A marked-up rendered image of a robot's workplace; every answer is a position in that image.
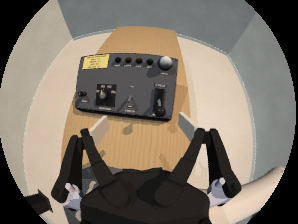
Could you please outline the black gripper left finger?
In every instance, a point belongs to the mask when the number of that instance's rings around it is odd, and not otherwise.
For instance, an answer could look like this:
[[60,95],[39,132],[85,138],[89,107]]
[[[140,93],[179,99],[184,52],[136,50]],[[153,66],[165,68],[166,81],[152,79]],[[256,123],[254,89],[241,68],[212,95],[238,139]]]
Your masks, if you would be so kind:
[[108,129],[108,118],[103,116],[89,130],[88,128],[80,130],[82,137],[73,135],[69,140],[51,196],[71,211],[81,211],[80,201],[84,196],[82,192],[83,150],[86,150],[92,171],[106,199],[118,209],[127,208],[131,202],[127,191],[111,173],[96,149]]

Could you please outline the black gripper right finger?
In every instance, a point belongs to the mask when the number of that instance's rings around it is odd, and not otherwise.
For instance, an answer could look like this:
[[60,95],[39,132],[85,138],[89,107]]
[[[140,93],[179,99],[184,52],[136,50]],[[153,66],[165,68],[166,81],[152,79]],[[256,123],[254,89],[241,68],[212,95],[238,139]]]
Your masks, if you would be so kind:
[[191,143],[169,177],[156,190],[155,204],[159,208],[169,208],[175,203],[193,170],[201,145],[206,144],[209,169],[207,189],[207,196],[210,200],[209,208],[223,206],[241,191],[242,186],[231,169],[217,129],[210,128],[209,131],[205,131],[183,112],[179,112],[178,126]]

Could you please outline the dark grey control console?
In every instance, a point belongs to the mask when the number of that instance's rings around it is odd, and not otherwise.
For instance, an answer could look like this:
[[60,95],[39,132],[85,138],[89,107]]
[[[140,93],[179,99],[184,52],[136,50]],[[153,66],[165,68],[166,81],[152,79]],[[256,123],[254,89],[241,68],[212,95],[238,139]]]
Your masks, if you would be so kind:
[[168,56],[141,53],[82,56],[75,108],[82,112],[169,122],[177,70],[178,59]]

